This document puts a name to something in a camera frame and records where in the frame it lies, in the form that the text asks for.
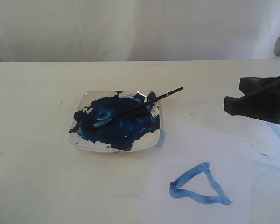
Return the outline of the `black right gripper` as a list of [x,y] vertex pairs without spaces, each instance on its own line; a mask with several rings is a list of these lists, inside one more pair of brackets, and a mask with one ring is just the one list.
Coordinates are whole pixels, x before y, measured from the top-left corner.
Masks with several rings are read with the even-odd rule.
[[244,116],[280,124],[280,76],[259,78],[243,77],[240,98],[226,96],[224,111],[231,116]]

